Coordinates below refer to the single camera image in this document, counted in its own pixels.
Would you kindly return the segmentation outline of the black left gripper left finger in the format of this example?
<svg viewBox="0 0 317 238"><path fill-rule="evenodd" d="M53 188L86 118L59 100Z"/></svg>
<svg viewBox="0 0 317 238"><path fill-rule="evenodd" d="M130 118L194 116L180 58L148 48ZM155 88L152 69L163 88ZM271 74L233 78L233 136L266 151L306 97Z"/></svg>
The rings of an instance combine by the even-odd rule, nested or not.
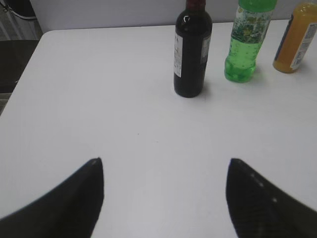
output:
<svg viewBox="0 0 317 238"><path fill-rule="evenodd" d="M2 238L89 238L104 202L101 158L90 159L42 197L0 220Z"/></svg>

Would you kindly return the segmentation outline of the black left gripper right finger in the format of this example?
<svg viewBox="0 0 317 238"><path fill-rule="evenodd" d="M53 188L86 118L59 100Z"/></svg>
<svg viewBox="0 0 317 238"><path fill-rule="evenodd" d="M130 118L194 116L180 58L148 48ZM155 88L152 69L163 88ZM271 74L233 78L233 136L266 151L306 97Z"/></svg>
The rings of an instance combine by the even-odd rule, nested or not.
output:
<svg viewBox="0 0 317 238"><path fill-rule="evenodd" d="M315 238L317 212L293 198L243 160L230 160L226 202L239 238Z"/></svg>

